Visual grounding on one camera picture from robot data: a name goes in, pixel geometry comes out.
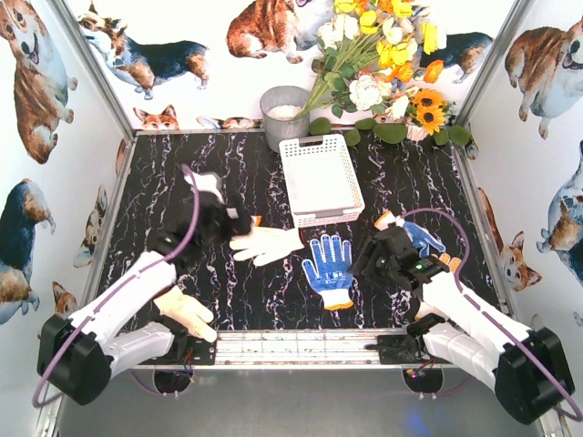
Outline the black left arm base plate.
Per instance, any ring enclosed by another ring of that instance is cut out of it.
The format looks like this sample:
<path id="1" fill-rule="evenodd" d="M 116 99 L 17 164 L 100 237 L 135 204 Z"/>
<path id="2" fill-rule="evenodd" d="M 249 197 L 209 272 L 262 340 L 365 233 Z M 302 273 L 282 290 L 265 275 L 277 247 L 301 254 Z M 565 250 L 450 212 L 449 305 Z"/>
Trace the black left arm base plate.
<path id="1" fill-rule="evenodd" d="M 213 365 L 216 346 L 216 341 L 210 343 L 190 335 L 176 336 L 165 355 L 142 361 L 141 365 Z"/>

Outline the blue dotted white glove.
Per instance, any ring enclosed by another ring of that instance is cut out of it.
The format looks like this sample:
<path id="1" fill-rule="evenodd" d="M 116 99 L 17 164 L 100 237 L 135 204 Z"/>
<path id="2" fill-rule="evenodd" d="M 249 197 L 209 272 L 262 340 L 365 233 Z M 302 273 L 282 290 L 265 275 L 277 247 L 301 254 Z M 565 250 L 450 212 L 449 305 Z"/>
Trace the blue dotted white glove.
<path id="1" fill-rule="evenodd" d="M 322 234 L 309 243 L 312 257 L 302 261 L 311 289 L 322 299 L 325 310 L 347 310 L 353 306 L 349 290 L 353 284 L 352 243 L 338 235 Z"/>

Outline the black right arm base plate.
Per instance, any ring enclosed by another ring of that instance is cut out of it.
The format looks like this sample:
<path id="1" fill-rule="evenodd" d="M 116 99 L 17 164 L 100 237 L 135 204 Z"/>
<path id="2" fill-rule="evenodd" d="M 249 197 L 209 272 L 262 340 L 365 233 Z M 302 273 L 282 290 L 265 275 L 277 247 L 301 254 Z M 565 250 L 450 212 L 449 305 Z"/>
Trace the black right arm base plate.
<path id="1" fill-rule="evenodd" d="M 377 353 L 381 364 L 413 364 L 427 362 L 449 364 L 449 361 L 429 355 L 421 348 L 421 342 L 407 335 L 379 335 L 364 348 Z"/>

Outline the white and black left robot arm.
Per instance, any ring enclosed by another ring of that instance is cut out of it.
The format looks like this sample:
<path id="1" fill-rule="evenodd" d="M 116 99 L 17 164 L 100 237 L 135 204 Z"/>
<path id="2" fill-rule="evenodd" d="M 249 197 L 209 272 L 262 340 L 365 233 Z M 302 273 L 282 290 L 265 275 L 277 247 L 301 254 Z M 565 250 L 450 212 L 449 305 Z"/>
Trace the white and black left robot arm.
<path id="1" fill-rule="evenodd" d="M 241 200 L 225 206 L 210 193 L 161 231 L 109 289 L 65 318 L 43 325 L 37 373 L 79 405 L 94 401 L 123 371 L 181 348 L 191 335 L 217 340 L 213 314 L 177 285 L 177 269 L 211 244 L 248 235 L 261 217 Z"/>

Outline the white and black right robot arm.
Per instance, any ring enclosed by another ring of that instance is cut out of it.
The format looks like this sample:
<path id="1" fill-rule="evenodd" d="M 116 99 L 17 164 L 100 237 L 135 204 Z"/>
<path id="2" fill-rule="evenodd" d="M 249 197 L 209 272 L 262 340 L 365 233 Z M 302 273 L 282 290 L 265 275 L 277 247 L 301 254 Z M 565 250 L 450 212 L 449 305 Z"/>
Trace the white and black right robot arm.
<path id="1" fill-rule="evenodd" d="M 530 424 L 566 401 L 582 419 L 575 384 L 559 337 L 534 330 L 480 298 L 463 284 L 462 261 L 423 257 L 404 229 L 391 225 L 367 238 L 352 265 L 358 278 L 397 285 L 419 295 L 423 315 L 409 324 L 405 344 L 442 359 L 481 381 L 516 421 Z"/>

